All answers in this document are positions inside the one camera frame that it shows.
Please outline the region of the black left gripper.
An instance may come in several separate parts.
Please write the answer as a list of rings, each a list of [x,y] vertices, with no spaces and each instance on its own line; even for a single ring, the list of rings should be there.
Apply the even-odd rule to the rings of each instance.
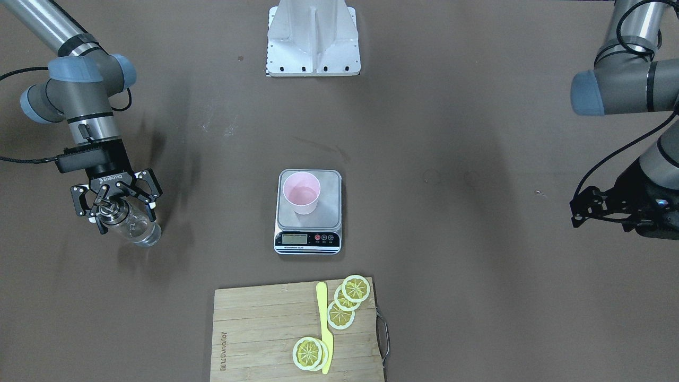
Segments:
[[[655,184],[633,162],[614,183],[602,191],[589,186],[570,201],[573,227],[589,219],[620,223],[625,232],[647,238],[678,239],[678,192]]]

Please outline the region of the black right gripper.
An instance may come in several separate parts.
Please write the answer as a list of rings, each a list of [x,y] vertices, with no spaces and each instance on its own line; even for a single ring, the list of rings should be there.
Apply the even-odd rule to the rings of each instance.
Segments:
[[[150,222],[156,222],[155,207],[162,187],[152,169],[133,172],[122,140],[89,140],[66,148],[58,155],[56,166],[61,173],[86,172],[88,183],[71,186],[71,198],[76,214],[95,223],[101,235],[107,234],[107,228],[97,213],[105,198],[135,198],[143,203]],[[92,205],[87,202],[88,193],[95,193]]]

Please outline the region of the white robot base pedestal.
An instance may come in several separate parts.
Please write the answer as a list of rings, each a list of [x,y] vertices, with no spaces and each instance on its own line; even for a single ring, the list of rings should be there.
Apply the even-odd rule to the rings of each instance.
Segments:
[[[345,1],[281,1],[267,21],[267,76],[360,74],[356,10]]]

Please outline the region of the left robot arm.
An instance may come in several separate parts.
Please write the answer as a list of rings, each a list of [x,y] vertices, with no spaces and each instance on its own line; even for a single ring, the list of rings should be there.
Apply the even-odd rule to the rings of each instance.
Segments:
[[[620,223],[647,238],[678,238],[677,59],[656,60],[660,21],[677,1],[616,1],[594,67],[574,76],[570,99],[580,116],[670,111],[664,133],[601,190],[578,184],[570,201],[573,227],[587,220]]]

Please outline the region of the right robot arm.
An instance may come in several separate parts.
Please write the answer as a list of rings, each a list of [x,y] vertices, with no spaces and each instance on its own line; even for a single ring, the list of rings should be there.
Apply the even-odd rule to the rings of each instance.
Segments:
[[[44,159],[61,173],[85,171],[85,184],[71,186],[77,215],[129,242],[151,247],[162,236],[156,201],[162,196],[151,169],[134,171],[114,120],[110,97],[128,92],[136,70],[128,58],[107,53],[54,1],[2,1],[12,14],[52,49],[49,78],[20,97],[25,115],[41,124],[64,121],[75,147]]]

